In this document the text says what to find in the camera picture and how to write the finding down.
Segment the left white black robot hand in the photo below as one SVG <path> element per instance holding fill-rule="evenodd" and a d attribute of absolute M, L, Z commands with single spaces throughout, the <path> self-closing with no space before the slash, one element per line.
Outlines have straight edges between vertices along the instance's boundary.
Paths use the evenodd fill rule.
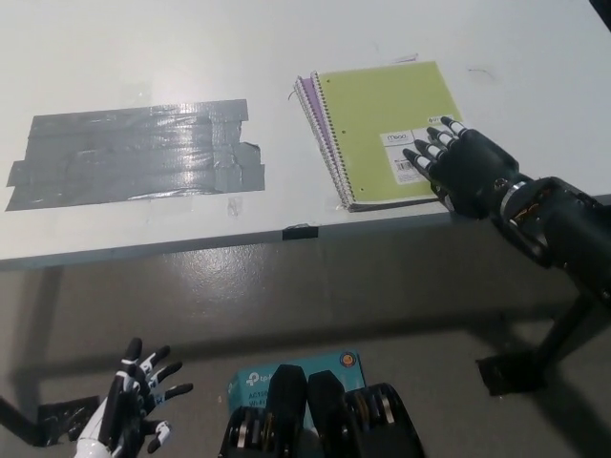
<path fill-rule="evenodd" d="M 137 457 L 143 447 L 153 454 L 168 441 L 172 433 L 169 422 L 151 420 L 149 415 L 167 401 L 192 391 L 193 385 L 157 391 L 161 382 L 182 368 L 182 363 L 156 369 L 169 356 L 171 347 L 164 345 L 146 358 L 142 347 L 142 339 L 130 341 L 108 395 L 76 440 L 75 458 Z"/>

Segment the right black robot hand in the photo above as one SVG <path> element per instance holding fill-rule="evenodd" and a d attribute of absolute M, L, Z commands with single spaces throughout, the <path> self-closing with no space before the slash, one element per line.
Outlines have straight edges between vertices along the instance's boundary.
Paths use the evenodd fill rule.
<path fill-rule="evenodd" d="M 403 155 L 447 208 L 474 219 L 498 219 L 510 187 L 524 179 L 518 162 L 481 132 L 447 116 Z"/>

